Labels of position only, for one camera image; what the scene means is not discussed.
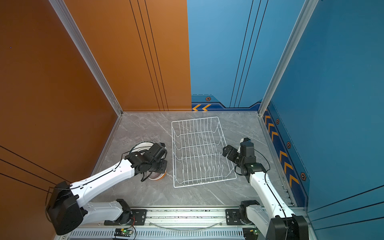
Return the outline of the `white wire dish rack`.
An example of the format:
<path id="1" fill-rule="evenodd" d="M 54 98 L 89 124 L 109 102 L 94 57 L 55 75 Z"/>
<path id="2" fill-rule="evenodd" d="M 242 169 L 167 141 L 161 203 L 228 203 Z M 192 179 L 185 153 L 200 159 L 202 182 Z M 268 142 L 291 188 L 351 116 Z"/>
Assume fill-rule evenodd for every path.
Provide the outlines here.
<path id="1" fill-rule="evenodd" d="M 174 188 L 234 180 L 235 165 L 223 156 L 227 142 L 218 117 L 173 121 Z"/>

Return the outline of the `white small bowl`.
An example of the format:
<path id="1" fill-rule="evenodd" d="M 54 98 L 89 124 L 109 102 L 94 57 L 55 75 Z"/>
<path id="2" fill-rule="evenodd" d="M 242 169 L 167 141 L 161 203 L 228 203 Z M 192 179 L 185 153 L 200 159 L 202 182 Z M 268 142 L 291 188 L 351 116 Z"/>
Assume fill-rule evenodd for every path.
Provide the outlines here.
<path id="1" fill-rule="evenodd" d="M 164 176 L 164 174 L 161 173 L 152 173 L 150 176 L 150 179 L 153 181 L 159 180 Z"/>

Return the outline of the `white plate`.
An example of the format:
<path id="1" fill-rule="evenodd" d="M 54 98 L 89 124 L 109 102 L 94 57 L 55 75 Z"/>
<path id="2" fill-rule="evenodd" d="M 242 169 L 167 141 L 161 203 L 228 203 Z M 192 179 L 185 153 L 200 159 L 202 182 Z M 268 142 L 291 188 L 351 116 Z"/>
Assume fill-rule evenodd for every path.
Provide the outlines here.
<path id="1" fill-rule="evenodd" d="M 127 153 L 126 157 L 135 152 L 140 153 L 141 151 L 144 151 L 144 153 L 148 153 L 148 155 L 150 156 L 155 156 L 161 149 L 162 146 L 158 143 L 154 143 L 151 141 L 143 141 L 134 145 L 132 149 Z"/>

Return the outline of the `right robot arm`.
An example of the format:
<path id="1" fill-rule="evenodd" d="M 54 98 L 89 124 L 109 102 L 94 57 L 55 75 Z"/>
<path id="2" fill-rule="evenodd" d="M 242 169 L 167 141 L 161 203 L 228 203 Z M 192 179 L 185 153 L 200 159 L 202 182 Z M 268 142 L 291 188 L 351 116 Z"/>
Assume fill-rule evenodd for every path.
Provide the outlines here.
<path id="1" fill-rule="evenodd" d="M 253 224 L 266 240 L 308 240 L 310 231 L 303 216 L 295 214 L 272 185 L 268 170 L 257 162 L 254 144 L 244 138 L 239 149 L 228 145 L 223 156 L 240 168 L 241 175 L 256 190 L 261 202 L 243 201 L 239 206 L 240 219 Z"/>

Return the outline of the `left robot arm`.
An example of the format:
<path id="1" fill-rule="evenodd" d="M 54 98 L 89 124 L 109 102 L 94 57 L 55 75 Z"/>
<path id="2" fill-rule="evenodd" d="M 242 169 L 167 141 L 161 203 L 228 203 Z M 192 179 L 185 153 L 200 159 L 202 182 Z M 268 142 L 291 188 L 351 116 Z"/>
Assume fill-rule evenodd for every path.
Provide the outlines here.
<path id="1" fill-rule="evenodd" d="M 125 200 L 108 203 L 91 203 L 91 200 L 134 176 L 142 174 L 142 181 L 145 181 L 152 173 L 165 174 L 167 153 L 164 143 L 140 142 L 106 170 L 78 182 L 57 184 L 45 208 L 56 234 L 63 236 L 80 225 L 99 221 L 115 226 L 133 224 L 134 214 Z"/>

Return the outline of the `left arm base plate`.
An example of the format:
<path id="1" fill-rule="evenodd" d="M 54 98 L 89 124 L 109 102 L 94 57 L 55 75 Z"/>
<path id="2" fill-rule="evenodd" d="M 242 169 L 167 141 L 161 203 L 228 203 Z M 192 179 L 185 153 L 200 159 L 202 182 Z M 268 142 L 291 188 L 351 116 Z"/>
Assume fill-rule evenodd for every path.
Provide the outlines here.
<path id="1" fill-rule="evenodd" d="M 147 217 L 146 209 L 133 209 L 123 212 L 115 221 L 104 221 L 105 226 L 143 226 Z"/>

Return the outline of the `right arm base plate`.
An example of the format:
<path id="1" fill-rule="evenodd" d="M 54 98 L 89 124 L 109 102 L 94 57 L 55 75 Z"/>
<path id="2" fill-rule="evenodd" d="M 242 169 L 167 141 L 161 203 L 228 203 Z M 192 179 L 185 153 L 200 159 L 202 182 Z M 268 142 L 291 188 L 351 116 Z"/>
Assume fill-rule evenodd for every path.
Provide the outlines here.
<path id="1" fill-rule="evenodd" d="M 239 209 L 226 209 L 225 214 L 228 226 L 247 225 Z"/>

